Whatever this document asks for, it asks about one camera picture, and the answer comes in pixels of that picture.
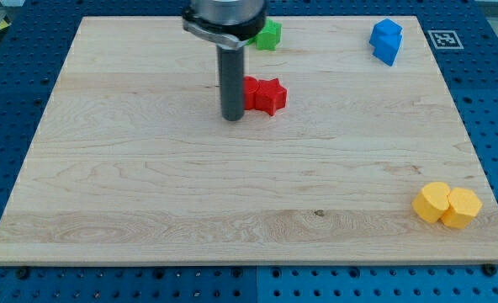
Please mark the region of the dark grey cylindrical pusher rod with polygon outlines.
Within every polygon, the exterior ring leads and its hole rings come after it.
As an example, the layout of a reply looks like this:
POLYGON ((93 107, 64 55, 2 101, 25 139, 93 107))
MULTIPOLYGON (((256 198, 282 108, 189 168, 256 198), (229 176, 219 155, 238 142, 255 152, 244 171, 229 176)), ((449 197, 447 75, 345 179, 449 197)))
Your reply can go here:
POLYGON ((216 46, 222 117, 228 121, 240 120, 245 112, 244 49, 225 49, 216 46))

